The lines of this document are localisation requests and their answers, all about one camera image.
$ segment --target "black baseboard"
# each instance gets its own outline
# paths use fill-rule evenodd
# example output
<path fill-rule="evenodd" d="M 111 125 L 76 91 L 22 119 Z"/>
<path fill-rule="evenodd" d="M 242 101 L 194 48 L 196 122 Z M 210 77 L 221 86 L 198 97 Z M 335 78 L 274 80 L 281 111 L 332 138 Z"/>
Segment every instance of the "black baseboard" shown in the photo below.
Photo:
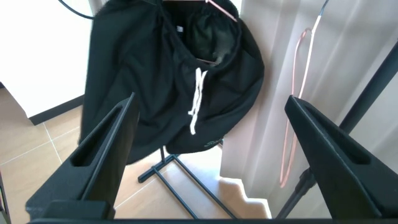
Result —
<path fill-rule="evenodd" d="M 83 99 L 84 99 L 84 95 L 79 96 L 78 98 L 70 100 L 66 103 L 62 103 L 61 105 L 58 105 L 58 106 L 51 108 L 47 111 L 44 111 L 35 116 L 32 116 L 29 119 L 34 125 L 38 125 L 40 123 L 43 123 L 44 121 L 48 121 L 51 118 L 54 118 L 60 114 L 63 114 L 67 111 L 70 111 L 70 110 L 82 105 Z"/>

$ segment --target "curtain fold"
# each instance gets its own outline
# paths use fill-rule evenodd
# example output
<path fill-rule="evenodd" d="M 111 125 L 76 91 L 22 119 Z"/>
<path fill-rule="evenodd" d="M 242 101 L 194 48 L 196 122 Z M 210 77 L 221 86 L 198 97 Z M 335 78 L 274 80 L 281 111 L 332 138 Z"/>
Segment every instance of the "curtain fold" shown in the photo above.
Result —
<path fill-rule="evenodd" d="M 298 147 L 287 185 L 279 172 L 290 94 L 294 48 L 301 32 L 312 27 L 323 5 L 313 0 L 244 0 L 241 18 L 248 25 L 266 64 L 262 91 L 252 110 L 224 139 L 221 176 L 242 179 L 249 198 L 266 198 L 273 217 L 308 168 Z M 340 124 L 398 38 L 395 0 L 330 0 L 317 29 L 303 99 Z M 300 86 L 310 36 L 298 52 Z M 398 78 L 390 82 L 351 136 L 398 172 Z M 330 217 L 316 185 L 289 218 Z"/>

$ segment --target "black cable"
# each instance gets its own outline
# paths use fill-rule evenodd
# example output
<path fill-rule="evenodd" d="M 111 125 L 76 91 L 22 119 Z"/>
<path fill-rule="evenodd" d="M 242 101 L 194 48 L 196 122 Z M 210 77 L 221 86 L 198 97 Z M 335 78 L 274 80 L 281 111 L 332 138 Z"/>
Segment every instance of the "black cable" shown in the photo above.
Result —
<path fill-rule="evenodd" d="M 62 0 L 58 0 L 58 1 L 59 1 L 61 4 L 63 4 L 63 6 L 65 6 L 67 9 L 69 9 L 71 12 L 75 13 L 76 15 L 81 16 L 81 17 L 83 17 L 83 18 L 85 18 L 85 19 L 94 19 L 94 17 L 92 17 L 92 16 L 86 16 L 86 15 L 84 15 L 84 14 L 82 14 L 82 13 L 80 13 L 80 12 L 74 10 L 74 9 L 72 9 L 72 8 L 71 8 L 70 6 L 68 6 L 64 1 L 62 1 Z"/>

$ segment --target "hanging garment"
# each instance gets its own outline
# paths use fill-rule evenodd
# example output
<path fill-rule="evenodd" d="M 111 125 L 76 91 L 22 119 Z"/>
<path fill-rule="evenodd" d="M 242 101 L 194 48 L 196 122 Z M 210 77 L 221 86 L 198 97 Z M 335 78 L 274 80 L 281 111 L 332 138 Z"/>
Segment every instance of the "hanging garment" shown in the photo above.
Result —
<path fill-rule="evenodd" d="M 215 2 L 238 18 L 230 1 Z M 128 164 L 164 145 L 172 154 L 210 149 L 250 110 L 263 76 L 243 21 L 212 5 L 110 0 L 93 21 L 80 139 L 134 92 L 140 118 Z"/>

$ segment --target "tiled floor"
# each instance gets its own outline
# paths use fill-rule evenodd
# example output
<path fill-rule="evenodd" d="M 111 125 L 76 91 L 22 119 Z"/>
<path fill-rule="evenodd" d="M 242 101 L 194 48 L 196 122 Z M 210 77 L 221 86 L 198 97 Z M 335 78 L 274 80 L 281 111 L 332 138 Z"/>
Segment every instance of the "tiled floor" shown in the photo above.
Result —
<path fill-rule="evenodd" d="M 26 200 L 76 148 L 81 107 L 37 126 L 6 89 L 0 89 L 0 171 L 12 223 L 26 223 Z M 127 166 L 114 204 L 116 218 L 191 218 L 156 177 L 144 183 L 137 177 L 159 162 L 160 153 Z M 239 218 L 267 218 L 262 201 L 245 200 L 239 184 L 218 177 L 221 149 L 180 156 L 199 179 Z M 161 170 L 200 218 L 228 218 L 188 174 L 171 163 Z"/>

